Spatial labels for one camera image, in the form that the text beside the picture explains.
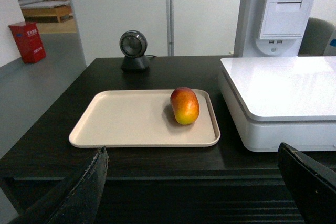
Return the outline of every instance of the glossy white surface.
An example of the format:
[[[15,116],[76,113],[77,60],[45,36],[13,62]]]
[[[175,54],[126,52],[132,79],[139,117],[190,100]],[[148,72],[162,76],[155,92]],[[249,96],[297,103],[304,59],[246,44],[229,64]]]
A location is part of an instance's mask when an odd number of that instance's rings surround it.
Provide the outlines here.
[[[221,61],[224,75],[251,119],[336,120],[336,57]]]
[[[69,136],[75,147],[198,147],[217,143],[220,132],[209,95],[194,90],[200,115],[176,122],[173,90],[120,90],[97,94]]]

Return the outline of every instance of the white wall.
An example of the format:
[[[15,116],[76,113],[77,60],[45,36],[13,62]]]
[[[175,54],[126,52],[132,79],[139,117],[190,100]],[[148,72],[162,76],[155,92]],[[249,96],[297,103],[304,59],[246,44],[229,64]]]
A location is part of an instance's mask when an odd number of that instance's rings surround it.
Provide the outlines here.
[[[21,56],[8,25],[24,20],[17,0],[0,0],[0,67]]]
[[[167,55],[166,0],[71,0],[86,64],[98,57],[123,57],[119,39],[139,30],[146,54]]]
[[[315,0],[310,16],[336,25],[336,0]]]
[[[240,0],[173,0],[174,51],[227,55],[234,49]],[[121,35],[138,29],[147,54],[167,55],[166,0],[72,0],[87,65],[96,57],[122,57]],[[311,16],[336,24],[336,0],[316,0]]]
[[[228,55],[233,51],[239,3],[173,0],[175,55]]]

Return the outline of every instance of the tray rim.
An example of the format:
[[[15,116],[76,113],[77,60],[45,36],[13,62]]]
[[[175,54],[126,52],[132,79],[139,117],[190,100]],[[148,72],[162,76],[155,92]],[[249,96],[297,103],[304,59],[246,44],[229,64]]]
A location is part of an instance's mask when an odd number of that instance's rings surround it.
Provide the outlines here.
[[[104,145],[106,148],[121,148],[121,147],[209,147],[212,145],[215,145],[220,137],[221,137],[221,131],[219,129],[218,123],[217,123],[217,119],[216,119],[216,115],[211,103],[211,99],[209,94],[201,89],[192,89],[196,94],[200,94],[205,98],[206,101],[206,105],[207,105],[207,109],[209,111],[209,115],[211,118],[211,123],[212,123],[212,129],[215,135],[215,138],[213,141],[211,142],[207,142],[207,143],[201,143],[201,144],[195,144],[195,143],[190,143],[190,144],[122,144],[122,145],[115,145],[115,144],[107,144]],[[76,125],[73,127],[72,131],[69,134],[69,142],[71,143],[71,145],[73,145],[74,147],[77,148],[96,148],[96,147],[101,147],[102,145],[81,145],[76,143],[76,134],[78,134],[78,131],[80,131],[81,129],[78,129],[79,127],[81,127],[82,124],[84,124],[83,120],[85,117],[87,117],[87,114],[91,112],[91,107],[93,106],[93,104],[96,102],[97,99],[101,99],[104,95],[108,94],[108,93],[161,93],[161,92],[166,92],[166,93],[172,93],[174,91],[174,89],[144,89],[144,90],[105,90],[105,91],[101,91],[99,93],[97,93],[91,100],[91,102],[89,103],[89,105],[87,106],[87,108],[85,109],[84,113],[81,115],[81,117],[79,118],[78,122],[76,123]]]

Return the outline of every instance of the blue object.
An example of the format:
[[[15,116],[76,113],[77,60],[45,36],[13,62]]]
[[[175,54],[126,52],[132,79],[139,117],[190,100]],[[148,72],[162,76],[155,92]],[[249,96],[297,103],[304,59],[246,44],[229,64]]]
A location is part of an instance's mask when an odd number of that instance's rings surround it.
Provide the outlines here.
[[[333,46],[333,47],[336,47],[336,39],[333,39],[333,40],[330,42],[330,45]]]

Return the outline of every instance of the gray chair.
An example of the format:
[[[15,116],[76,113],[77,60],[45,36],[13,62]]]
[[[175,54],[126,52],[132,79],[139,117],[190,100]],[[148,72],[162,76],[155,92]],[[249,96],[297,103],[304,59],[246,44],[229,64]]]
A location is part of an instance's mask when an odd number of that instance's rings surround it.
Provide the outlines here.
[[[299,56],[333,55],[336,55],[335,25],[310,17],[302,39]]]
[[[92,224],[105,185],[109,156],[99,148],[10,224]]]

